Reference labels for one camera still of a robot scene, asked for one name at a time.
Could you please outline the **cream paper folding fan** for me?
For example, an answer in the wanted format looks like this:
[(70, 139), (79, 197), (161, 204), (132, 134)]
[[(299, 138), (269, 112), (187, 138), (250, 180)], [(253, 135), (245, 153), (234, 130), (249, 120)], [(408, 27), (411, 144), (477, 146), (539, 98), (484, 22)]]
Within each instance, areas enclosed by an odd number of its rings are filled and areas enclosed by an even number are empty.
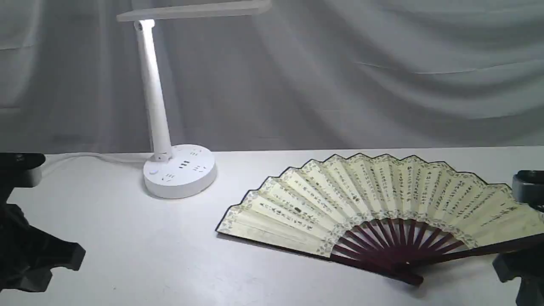
[(419, 286), (419, 267), (542, 243), (543, 209), (444, 161), (358, 153), (267, 177), (215, 230)]

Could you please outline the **grey backdrop curtain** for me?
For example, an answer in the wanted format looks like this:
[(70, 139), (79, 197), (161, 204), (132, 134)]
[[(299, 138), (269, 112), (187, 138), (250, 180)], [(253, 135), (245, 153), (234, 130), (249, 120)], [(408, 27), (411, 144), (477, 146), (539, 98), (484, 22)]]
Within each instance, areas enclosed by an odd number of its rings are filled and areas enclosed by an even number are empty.
[[(136, 31), (201, 0), (2, 0), (1, 150), (150, 152)], [(214, 151), (543, 144), (542, 0), (274, 0), (158, 20), (171, 141)]]

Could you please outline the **white desk lamp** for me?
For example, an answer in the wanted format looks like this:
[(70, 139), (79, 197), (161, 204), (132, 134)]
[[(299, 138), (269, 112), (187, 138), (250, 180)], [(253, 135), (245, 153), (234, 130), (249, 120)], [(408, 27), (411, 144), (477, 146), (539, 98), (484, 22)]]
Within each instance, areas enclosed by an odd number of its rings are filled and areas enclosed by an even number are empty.
[(120, 23), (132, 23), (136, 31), (142, 85), (148, 116), (152, 156), (144, 162), (144, 186), (153, 196), (182, 199), (199, 194), (216, 179), (213, 153), (200, 145), (172, 145), (161, 76), (153, 37), (157, 20), (251, 16), (272, 7), (270, 0), (243, 0), (162, 8), (143, 8), (117, 15)]

